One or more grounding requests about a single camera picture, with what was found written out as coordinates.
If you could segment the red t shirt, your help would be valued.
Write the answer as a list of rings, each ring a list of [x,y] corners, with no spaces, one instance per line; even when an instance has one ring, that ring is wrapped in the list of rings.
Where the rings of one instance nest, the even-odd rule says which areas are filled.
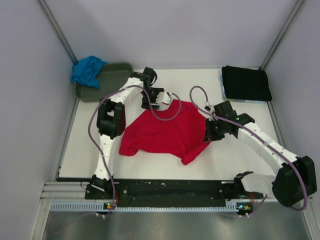
[[[171,154],[180,158],[183,165],[193,162],[208,146],[204,141],[206,133],[205,117],[187,101],[174,100],[164,111],[156,115],[167,119],[177,111],[172,120],[157,119],[150,110],[145,110],[124,131],[119,154],[134,156],[138,151],[152,154]]]

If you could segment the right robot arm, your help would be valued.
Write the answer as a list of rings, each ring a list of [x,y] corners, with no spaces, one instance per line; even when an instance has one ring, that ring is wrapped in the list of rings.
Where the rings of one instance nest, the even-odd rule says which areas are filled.
[[[233,192],[245,198],[251,192],[272,196],[285,206],[296,203],[317,192],[315,163],[309,156],[300,157],[268,136],[246,113],[237,114],[230,101],[216,105],[206,104],[204,141],[222,140],[226,134],[249,146],[272,169],[272,175],[246,171],[234,179]]]

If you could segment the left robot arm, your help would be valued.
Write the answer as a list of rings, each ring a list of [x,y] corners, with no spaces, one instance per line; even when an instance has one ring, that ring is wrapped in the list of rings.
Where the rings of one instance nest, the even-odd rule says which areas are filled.
[[[168,107],[172,99],[163,88],[153,87],[158,75],[150,67],[143,72],[132,72],[121,92],[100,100],[96,127],[99,133],[100,148],[98,164],[91,184],[102,198],[109,198],[114,191],[110,178],[113,176],[114,155],[119,149],[122,134],[126,128],[125,105],[135,96],[142,94],[142,109],[161,111]]]

